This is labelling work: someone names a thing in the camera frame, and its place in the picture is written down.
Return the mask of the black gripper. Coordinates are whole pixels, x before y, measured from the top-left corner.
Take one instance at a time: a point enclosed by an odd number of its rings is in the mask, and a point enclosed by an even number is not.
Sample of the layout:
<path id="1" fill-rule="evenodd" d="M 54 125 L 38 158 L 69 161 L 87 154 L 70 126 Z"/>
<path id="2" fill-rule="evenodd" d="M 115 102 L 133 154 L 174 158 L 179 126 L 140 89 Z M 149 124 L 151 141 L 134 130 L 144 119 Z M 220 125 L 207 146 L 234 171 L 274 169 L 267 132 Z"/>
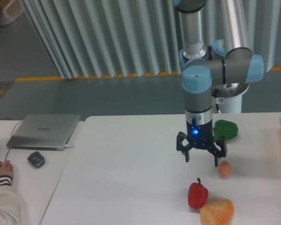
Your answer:
<path id="1" fill-rule="evenodd" d="M 189 151 L 191 148 L 207 150 L 214 156 L 214 165 L 218 166 L 218 159 L 227 155 L 227 145 L 224 136 L 217 139 L 213 137 L 213 123 L 210 120 L 206 124 L 194 126 L 186 122 L 187 134 L 179 132 L 176 138 L 176 150 L 185 156 L 185 161 L 189 162 Z"/>

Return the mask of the person's hand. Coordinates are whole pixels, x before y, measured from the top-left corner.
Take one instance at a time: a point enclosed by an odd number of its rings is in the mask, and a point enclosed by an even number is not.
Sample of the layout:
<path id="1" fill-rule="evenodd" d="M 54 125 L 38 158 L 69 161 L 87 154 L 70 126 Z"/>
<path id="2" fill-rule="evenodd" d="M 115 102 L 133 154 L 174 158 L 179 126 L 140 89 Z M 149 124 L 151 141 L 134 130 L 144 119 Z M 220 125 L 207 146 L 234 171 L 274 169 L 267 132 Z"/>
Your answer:
<path id="1" fill-rule="evenodd" d="M 4 162 L 0 161 L 0 177 L 1 176 L 8 176 L 13 178 L 14 170 L 10 160 L 6 160 Z"/>

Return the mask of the forearm in cream sleeve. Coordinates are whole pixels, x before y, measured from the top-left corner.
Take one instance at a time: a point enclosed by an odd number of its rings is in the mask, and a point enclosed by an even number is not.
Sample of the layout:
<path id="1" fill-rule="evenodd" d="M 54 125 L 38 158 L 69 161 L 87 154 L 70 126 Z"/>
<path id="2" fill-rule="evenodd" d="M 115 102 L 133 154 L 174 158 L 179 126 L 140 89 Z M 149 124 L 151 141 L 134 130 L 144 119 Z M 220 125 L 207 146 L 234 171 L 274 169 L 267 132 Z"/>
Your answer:
<path id="1" fill-rule="evenodd" d="M 21 207 L 12 177 L 0 176 L 0 225 L 20 225 Z"/>

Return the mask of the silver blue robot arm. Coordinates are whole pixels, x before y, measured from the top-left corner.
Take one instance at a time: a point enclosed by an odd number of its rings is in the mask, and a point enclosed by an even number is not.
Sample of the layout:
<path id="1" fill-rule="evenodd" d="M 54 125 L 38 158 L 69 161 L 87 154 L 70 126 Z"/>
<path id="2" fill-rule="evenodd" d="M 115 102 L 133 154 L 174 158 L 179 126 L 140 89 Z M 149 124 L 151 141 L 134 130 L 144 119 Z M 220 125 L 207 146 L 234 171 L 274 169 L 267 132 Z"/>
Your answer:
<path id="1" fill-rule="evenodd" d="M 174 0 L 181 16 L 183 48 L 179 55 L 187 132 L 177 135 L 176 149 L 189 159 L 191 149 L 207 150 L 215 160 L 227 155 L 224 137 L 213 133 L 212 97 L 219 85 L 256 82 L 263 78 L 264 61 L 252 53 L 243 3 L 219 1 L 223 53 L 203 39 L 204 0 Z"/>

